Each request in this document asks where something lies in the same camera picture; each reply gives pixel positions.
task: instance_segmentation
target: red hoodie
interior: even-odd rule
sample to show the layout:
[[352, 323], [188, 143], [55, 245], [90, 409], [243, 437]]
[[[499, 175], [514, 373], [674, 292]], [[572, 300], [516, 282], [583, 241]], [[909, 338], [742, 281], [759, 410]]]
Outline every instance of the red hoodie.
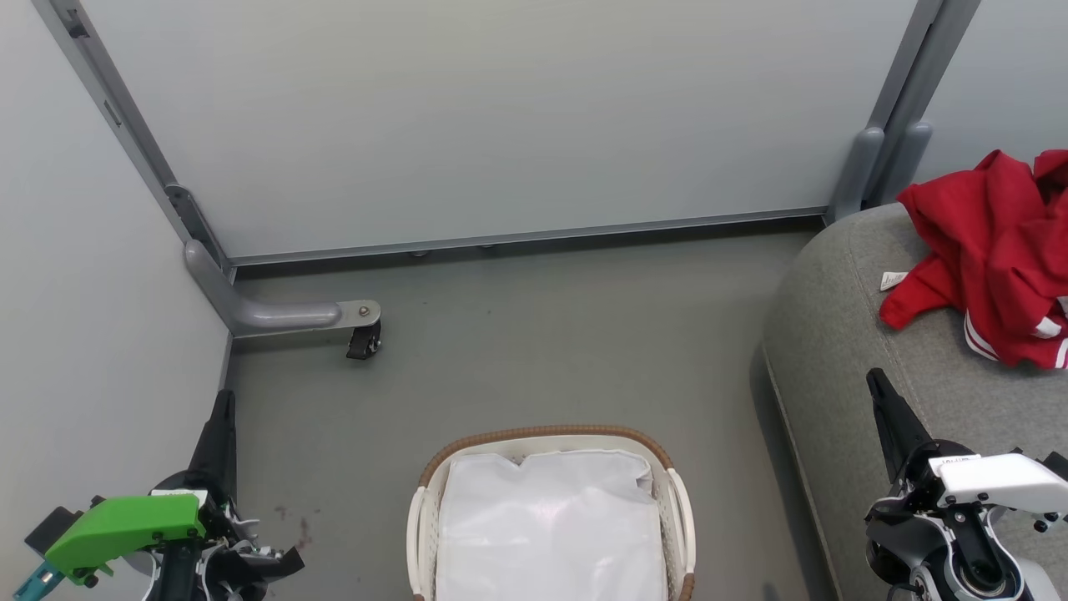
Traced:
[[971, 171], [909, 186], [898, 200], [931, 253], [879, 312], [895, 330], [928, 310], [964, 314], [976, 353], [1015, 366], [1066, 368], [1068, 151], [1031, 168], [994, 151]]

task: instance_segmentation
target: clothing tag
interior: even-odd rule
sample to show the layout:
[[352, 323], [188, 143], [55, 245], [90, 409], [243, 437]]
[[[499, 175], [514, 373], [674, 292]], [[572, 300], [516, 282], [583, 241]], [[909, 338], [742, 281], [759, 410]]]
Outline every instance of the clothing tag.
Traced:
[[880, 291], [886, 291], [891, 287], [901, 283], [905, 275], [909, 274], [909, 271], [883, 271], [882, 272], [882, 284], [879, 285]]

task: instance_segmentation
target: white fabric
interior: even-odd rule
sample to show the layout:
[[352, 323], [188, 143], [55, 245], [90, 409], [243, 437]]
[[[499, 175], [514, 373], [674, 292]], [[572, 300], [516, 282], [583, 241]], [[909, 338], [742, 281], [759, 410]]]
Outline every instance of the white fabric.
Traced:
[[452, 462], [438, 601], [663, 601], [660, 518], [645, 459], [626, 452]]
[[1056, 338], [1061, 336], [1061, 327], [1050, 318], [1042, 318], [1042, 321], [1035, 327], [1035, 332], [1031, 333], [1031, 335], [1036, 338]]

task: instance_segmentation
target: brown basket rim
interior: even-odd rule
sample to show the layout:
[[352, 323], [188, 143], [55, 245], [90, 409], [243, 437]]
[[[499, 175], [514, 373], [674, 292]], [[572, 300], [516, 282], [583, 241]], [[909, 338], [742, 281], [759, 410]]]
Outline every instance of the brown basket rim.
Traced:
[[428, 487], [430, 485], [430, 478], [434, 473], [437, 472], [438, 468], [450, 457], [452, 457], [457, 452], [461, 452], [469, 447], [474, 447], [478, 445], [485, 445], [489, 443], [500, 443], [502, 441], [515, 441], [519, 439], [535, 439], [540, 437], [583, 437], [583, 436], [597, 436], [597, 437], [619, 437], [623, 439], [630, 439], [645, 448], [649, 449], [653, 455], [660, 461], [664, 470], [672, 470], [674, 465], [671, 462], [671, 458], [668, 457], [668, 452], [660, 446], [659, 443], [644, 434], [639, 432], [633, 428], [625, 428], [623, 426], [536, 426], [533, 428], [515, 428], [512, 430], [498, 430], [496, 432], [487, 432], [485, 434], [475, 434], [473, 437], [465, 437], [458, 441], [449, 443], [445, 447], [438, 452], [434, 456], [434, 459], [426, 464], [426, 469], [423, 470], [423, 475], [419, 477], [419, 486]]

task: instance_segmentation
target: gray floor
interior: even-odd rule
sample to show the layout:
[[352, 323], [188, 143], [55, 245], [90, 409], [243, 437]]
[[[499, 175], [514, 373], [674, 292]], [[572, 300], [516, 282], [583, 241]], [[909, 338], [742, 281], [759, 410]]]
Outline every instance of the gray floor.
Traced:
[[806, 508], [751, 367], [770, 295], [812, 232], [241, 282], [272, 300], [373, 297], [384, 344], [235, 353], [239, 504], [308, 568], [279, 599], [409, 599], [404, 532], [455, 439], [550, 424], [645, 431], [687, 483], [696, 599], [830, 598]]

